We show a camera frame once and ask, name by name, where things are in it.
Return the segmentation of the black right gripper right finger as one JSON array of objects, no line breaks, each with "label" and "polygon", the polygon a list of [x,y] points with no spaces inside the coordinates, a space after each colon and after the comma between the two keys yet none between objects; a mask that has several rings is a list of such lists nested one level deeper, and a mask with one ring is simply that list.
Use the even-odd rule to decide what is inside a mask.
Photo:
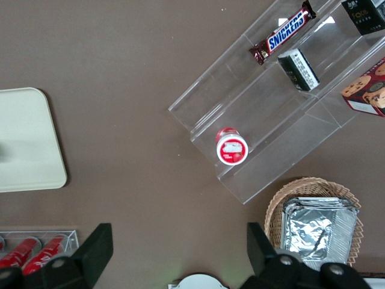
[{"label": "black right gripper right finger", "polygon": [[254,275],[242,288],[297,288],[299,261],[290,255],[278,254],[258,223],[247,224],[247,255]]}]

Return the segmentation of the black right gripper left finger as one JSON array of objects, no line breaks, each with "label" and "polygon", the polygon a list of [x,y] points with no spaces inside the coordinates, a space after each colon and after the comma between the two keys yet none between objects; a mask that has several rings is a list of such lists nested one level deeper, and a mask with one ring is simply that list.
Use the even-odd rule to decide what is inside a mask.
[{"label": "black right gripper left finger", "polygon": [[112,225],[101,223],[72,254],[44,267],[45,288],[93,288],[113,255]]}]

